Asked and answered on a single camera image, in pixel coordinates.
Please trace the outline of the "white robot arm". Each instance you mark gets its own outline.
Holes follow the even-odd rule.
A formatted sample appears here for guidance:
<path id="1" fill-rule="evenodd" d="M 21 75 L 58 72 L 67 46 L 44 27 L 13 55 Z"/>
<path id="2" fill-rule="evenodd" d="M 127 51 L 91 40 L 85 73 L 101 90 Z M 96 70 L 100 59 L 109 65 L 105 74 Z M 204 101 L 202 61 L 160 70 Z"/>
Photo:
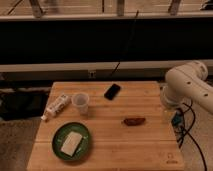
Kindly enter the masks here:
<path id="1" fill-rule="evenodd" d="M 205 80 L 208 69 L 201 61 L 192 61 L 171 68 L 165 74 L 166 85 L 160 95 L 162 104 L 173 109 L 189 98 L 213 114 L 213 87 Z"/>

